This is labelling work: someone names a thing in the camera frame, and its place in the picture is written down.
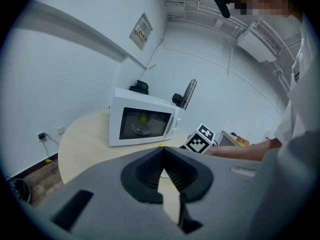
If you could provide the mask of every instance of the white air conditioner unit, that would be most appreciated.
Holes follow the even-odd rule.
[[[238,37],[238,46],[251,54],[258,62],[274,62],[282,47],[259,22],[253,22]]]

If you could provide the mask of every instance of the white microwave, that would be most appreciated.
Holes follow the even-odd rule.
[[[163,99],[115,88],[109,120],[109,145],[125,146],[172,139],[184,110]]]

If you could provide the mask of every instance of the black plug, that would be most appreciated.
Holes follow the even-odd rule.
[[[39,141],[41,141],[45,137],[46,137],[46,134],[44,132],[41,132],[41,133],[38,134]]]

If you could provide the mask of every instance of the baseboard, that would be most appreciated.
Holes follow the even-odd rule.
[[[50,160],[56,160],[56,159],[58,159],[58,153],[50,156]],[[36,163],[35,165],[29,167],[28,169],[25,169],[24,171],[18,173],[16,176],[13,176],[12,179],[23,179],[24,177],[28,176],[29,174],[32,174],[33,172],[35,172],[36,170],[39,170],[40,168],[44,167],[47,164],[48,162],[46,162],[46,159],[42,160]]]

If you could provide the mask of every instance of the forearm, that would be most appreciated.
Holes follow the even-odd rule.
[[[205,154],[223,158],[261,161],[268,150],[280,147],[281,142],[274,138],[251,146],[213,146]]]

